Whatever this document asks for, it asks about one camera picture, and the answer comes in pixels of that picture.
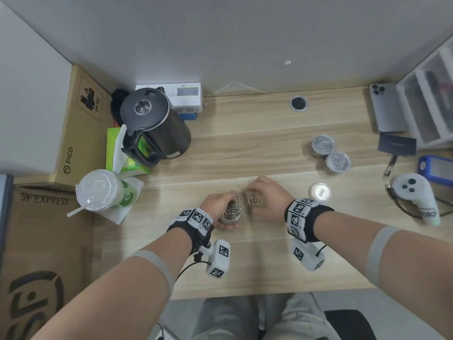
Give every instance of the electric kettle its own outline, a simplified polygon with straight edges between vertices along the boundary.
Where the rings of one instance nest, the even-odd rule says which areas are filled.
[[[189,148],[189,127],[171,108],[163,88],[141,88],[123,101],[120,116],[127,126],[122,151],[136,162],[154,167]]]

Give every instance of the gray elastic band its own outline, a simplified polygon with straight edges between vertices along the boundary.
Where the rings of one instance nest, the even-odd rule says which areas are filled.
[[[167,265],[164,264],[160,257],[154,254],[152,251],[136,251],[130,257],[142,257],[155,265],[167,279],[168,287],[170,288],[170,296],[173,294],[174,278],[171,275]]]
[[[382,252],[388,240],[394,233],[401,229],[387,226],[382,228],[376,235],[368,251],[368,262],[366,263],[366,277],[368,281],[379,287],[379,264],[381,263]]]

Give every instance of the gray wall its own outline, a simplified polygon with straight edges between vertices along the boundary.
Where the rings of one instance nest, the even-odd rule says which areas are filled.
[[[395,80],[453,34],[453,0],[2,1],[109,91],[201,81],[205,94],[230,83],[272,92]]]

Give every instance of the desk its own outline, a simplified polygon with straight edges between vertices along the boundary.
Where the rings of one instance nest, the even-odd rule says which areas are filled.
[[[301,113],[289,108],[290,97],[299,94],[309,100]],[[365,88],[216,97],[207,103],[198,120],[187,122],[193,137],[188,151],[161,162],[154,177],[141,177],[144,189],[122,225],[97,220],[103,232],[101,273],[162,235],[183,209],[199,206],[208,194],[245,188],[258,175],[297,197],[323,181],[333,192],[328,204],[338,211],[453,240],[452,215],[443,218],[442,227],[426,227],[387,196],[382,174],[390,156],[377,151]],[[322,160],[309,154],[311,140],[320,134],[336,140],[352,169],[337,176],[325,173]],[[443,154],[452,156],[451,151]],[[393,176],[415,168],[416,158],[400,158]],[[216,229],[212,240],[218,238],[231,244],[228,274],[216,280],[205,273],[205,265],[195,265],[176,283],[173,299],[371,287],[329,248],[319,270],[305,270],[290,255],[291,237],[282,224],[243,217],[235,231]]]

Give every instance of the gray pants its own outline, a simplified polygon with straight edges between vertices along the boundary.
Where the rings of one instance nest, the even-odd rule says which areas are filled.
[[[341,340],[312,294],[286,296],[289,298],[280,317],[268,317],[266,310],[267,332],[263,340]],[[257,340],[257,298],[259,296],[207,299],[192,340]]]

